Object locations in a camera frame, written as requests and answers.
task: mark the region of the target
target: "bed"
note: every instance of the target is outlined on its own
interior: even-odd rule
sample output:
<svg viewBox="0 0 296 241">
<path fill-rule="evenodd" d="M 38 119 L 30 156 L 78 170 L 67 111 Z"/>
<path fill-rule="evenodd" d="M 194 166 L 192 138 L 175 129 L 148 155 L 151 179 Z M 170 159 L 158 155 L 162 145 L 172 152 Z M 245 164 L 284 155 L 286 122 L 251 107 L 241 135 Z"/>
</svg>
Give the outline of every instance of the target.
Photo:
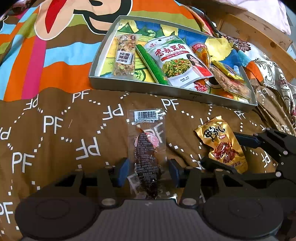
<svg viewBox="0 0 296 241">
<path fill-rule="evenodd" d="M 281 95 L 255 81 L 260 107 L 248 113 L 166 96 L 94 90 L 89 69 L 118 15 L 158 18 L 200 30 L 185 7 L 165 0 L 37 0 L 1 22 L 1 240 L 22 237 L 13 214 L 22 198 L 74 169 L 93 172 L 128 156 L 130 109 L 166 111 L 166 155 L 182 167 L 200 167 L 198 161 L 209 148 L 193 130 L 215 116 L 221 115 L 239 133 L 252 135 L 273 127 L 296 134 Z M 287 66 L 291 74 L 295 70 Z M 248 171 L 275 171 L 277 163 L 262 149 L 243 151 Z M 128 185 L 120 195 L 130 195 Z"/>
</svg>

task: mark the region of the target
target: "white cloth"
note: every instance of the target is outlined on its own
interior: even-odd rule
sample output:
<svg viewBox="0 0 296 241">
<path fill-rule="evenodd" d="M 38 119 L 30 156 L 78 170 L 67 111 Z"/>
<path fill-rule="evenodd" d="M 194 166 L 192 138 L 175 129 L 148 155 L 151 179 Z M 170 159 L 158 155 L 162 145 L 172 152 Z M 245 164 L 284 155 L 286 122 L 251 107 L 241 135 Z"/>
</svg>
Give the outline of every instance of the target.
<svg viewBox="0 0 296 241">
<path fill-rule="evenodd" d="M 279 0 L 216 0 L 248 10 L 282 32 L 291 35 L 285 5 Z"/>
</svg>

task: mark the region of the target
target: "gold snack package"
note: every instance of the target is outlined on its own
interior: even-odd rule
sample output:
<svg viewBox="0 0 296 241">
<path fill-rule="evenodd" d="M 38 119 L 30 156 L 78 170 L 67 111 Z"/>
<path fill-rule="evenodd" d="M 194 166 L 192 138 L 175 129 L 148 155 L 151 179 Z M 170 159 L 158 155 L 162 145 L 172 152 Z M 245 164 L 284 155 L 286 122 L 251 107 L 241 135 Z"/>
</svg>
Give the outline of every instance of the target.
<svg viewBox="0 0 296 241">
<path fill-rule="evenodd" d="M 194 132 L 204 144 L 214 149 L 209 153 L 209 158 L 234 167 L 239 173 L 248 170 L 248 163 L 242 148 L 221 116 L 216 116 L 196 128 Z"/>
<path fill-rule="evenodd" d="M 215 60 L 212 61 L 212 64 L 215 65 L 219 70 L 221 70 L 228 78 L 245 83 L 244 79 L 240 77 L 237 73 L 235 73 L 235 71 L 227 64 L 223 64 Z"/>
</svg>

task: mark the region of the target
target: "picture of meat on package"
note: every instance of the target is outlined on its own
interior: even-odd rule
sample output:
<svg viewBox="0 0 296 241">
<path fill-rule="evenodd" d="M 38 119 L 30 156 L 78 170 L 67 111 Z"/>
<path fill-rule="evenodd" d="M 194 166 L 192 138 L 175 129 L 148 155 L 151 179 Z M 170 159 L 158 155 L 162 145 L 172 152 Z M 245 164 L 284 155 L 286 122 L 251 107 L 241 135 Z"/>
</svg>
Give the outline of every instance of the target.
<svg viewBox="0 0 296 241">
<path fill-rule="evenodd" d="M 216 116 L 194 130 L 204 144 L 213 148 L 209 158 L 234 167 L 239 173 L 248 170 L 248 163 L 235 135 L 221 116 Z"/>
</svg>

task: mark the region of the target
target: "snack bag with woman's picture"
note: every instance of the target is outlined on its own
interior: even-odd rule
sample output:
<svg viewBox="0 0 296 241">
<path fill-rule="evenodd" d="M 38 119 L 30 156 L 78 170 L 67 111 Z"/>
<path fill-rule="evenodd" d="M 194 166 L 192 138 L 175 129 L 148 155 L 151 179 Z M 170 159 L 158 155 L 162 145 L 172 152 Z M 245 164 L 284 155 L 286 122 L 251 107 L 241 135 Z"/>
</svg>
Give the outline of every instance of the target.
<svg viewBox="0 0 296 241">
<path fill-rule="evenodd" d="M 196 80 L 213 76 L 178 36 L 153 39 L 144 48 L 163 70 L 172 86 L 184 88 Z"/>
</svg>

